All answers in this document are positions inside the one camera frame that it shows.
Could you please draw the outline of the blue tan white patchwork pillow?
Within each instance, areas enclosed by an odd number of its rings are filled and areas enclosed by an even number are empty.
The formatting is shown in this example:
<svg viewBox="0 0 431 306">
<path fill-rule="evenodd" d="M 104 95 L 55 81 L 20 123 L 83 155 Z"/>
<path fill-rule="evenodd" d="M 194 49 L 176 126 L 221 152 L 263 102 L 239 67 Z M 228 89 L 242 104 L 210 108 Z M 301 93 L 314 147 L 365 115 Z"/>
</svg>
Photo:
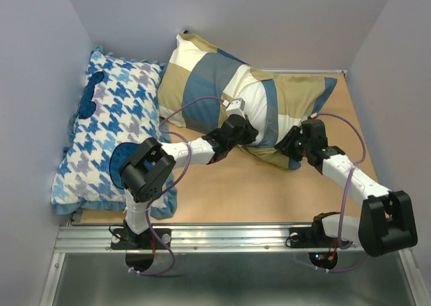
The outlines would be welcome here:
<svg viewBox="0 0 431 306">
<path fill-rule="evenodd" d="M 180 32 L 158 87 L 160 116 L 177 127 L 209 133 L 228 117 L 221 100 L 234 100 L 237 91 L 255 82 L 263 82 L 267 95 L 265 134 L 258 146 L 242 150 L 279 168 L 298 169 L 300 163 L 275 145 L 323 108 L 337 85 L 335 78 L 262 71 L 196 34 Z"/>
</svg>

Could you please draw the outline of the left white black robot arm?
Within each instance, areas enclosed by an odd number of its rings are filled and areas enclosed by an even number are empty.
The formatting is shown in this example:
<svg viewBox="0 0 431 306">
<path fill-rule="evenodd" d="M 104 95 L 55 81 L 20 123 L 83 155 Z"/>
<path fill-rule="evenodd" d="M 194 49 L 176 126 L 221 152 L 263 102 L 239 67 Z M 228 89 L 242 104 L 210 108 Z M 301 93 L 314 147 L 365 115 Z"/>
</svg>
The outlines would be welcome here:
<svg viewBox="0 0 431 306">
<path fill-rule="evenodd" d="M 191 142 L 161 143 L 149 137 L 141 144 L 119 144 L 110 157 L 111 180 L 125 190 L 125 234 L 136 248 L 149 243 L 152 202 L 170 190 L 163 186 L 174 169 L 187 171 L 192 164 L 213 164 L 238 145 L 255 141 L 258 131 L 247 117 L 233 114 L 208 134 Z"/>
</svg>

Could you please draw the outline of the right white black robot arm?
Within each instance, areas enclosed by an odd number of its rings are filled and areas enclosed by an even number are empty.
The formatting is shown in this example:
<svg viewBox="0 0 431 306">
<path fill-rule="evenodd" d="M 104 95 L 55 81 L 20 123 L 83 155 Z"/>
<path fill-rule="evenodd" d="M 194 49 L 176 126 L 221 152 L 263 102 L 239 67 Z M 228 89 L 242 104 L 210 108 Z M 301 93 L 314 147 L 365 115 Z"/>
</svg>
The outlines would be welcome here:
<svg viewBox="0 0 431 306">
<path fill-rule="evenodd" d="M 377 183 L 341 148 L 330 146 L 321 120 L 308 119 L 294 126 L 275 148 L 296 162 L 306 158 L 320 174 L 343 188 L 344 198 L 351 197 L 361 208 L 357 218 L 345 216 L 343 211 L 315 216 L 310 227 L 293 234 L 292 246 L 318 247 L 340 239 L 357 243 L 369 256 L 378 257 L 417 245 L 410 196 Z"/>
</svg>

